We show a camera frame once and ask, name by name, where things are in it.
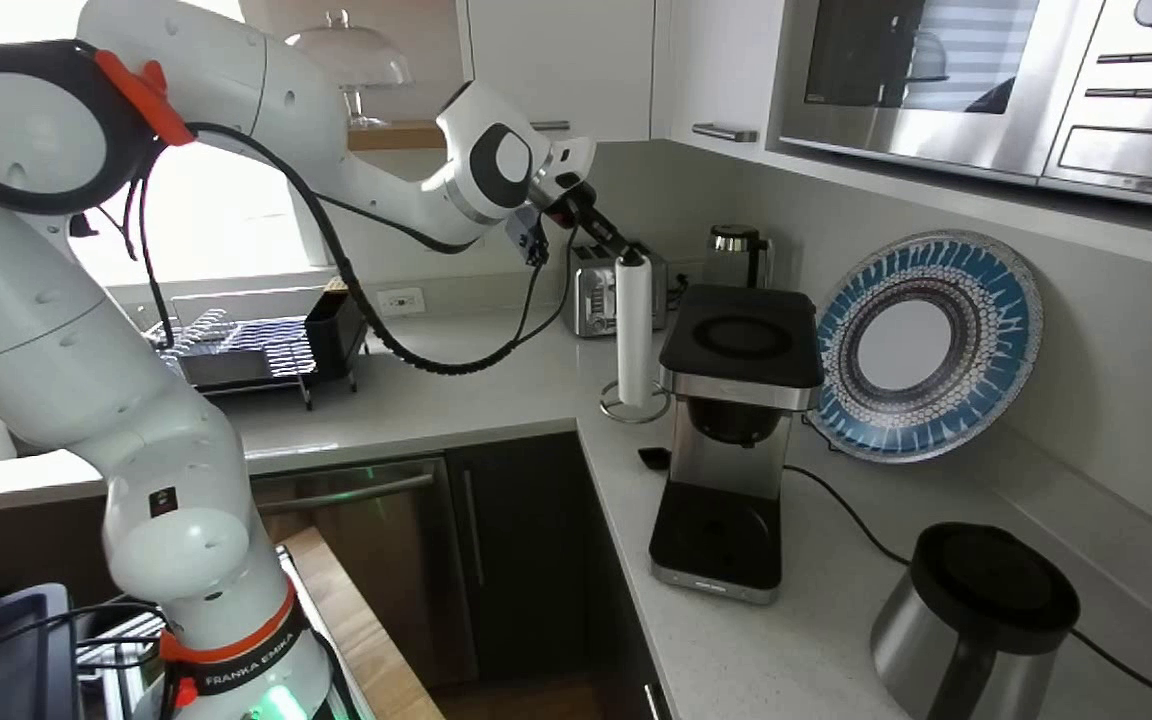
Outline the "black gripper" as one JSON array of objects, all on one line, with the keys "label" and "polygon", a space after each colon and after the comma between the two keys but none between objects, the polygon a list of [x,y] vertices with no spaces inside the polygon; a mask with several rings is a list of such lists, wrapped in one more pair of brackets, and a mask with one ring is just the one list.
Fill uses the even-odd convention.
[{"label": "black gripper", "polygon": [[599,208],[597,190],[571,173],[531,186],[529,203],[517,211],[517,243],[531,267],[549,263],[543,223],[591,237],[611,258],[644,258],[640,242],[629,242]]}]

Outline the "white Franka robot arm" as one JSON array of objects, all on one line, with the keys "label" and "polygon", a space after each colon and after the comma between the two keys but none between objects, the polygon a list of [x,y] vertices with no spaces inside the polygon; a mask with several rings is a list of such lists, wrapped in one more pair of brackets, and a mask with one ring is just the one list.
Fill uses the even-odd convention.
[{"label": "white Franka robot arm", "polygon": [[524,211],[591,237],[597,146],[543,138],[485,85],[435,116],[449,160],[398,182],[347,151],[338,88],[295,48],[182,0],[86,0],[67,40],[0,43],[0,422],[109,482],[103,556],[164,611],[158,720],[355,720],[251,510],[222,414],[67,258],[62,223],[206,139],[313,211],[467,248]]}]

